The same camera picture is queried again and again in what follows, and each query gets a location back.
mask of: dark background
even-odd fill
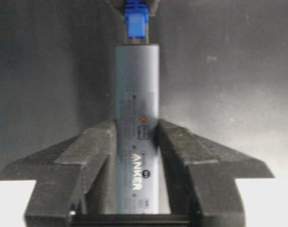
[[[0,0],[0,170],[114,119],[123,20],[102,0]],[[162,0],[161,117],[288,176],[288,0]]]

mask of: gray cylindrical power bank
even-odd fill
[[[157,214],[159,46],[116,46],[119,214]]]

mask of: blue cable plug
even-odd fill
[[[143,0],[127,0],[125,4],[125,24],[129,38],[146,37],[146,25],[149,23],[149,11]]]

